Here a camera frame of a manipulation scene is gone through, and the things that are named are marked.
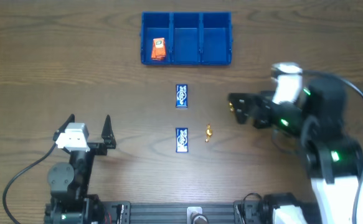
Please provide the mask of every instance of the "empty tray compartment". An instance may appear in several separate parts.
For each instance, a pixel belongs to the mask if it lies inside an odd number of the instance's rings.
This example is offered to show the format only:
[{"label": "empty tray compartment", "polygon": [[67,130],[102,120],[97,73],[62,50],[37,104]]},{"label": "empty tray compartment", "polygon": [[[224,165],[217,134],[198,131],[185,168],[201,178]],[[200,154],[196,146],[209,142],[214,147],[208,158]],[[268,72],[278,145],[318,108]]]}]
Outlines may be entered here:
[{"label": "empty tray compartment", "polygon": [[[141,62],[147,65],[164,65],[171,63],[169,49],[170,43],[170,18],[168,12],[144,12],[142,14],[141,31]],[[164,37],[166,45],[166,58],[152,60],[152,43],[154,38]]]},{"label": "empty tray compartment", "polygon": [[202,64],[228,65],[232,59],[232,25],[229,12],[204,12]]},{"label": "empty tray compartment", "polygon": [[174,64],[200,64],[199,24],[199,13],[174,13],[174,48],[172,52]]}]

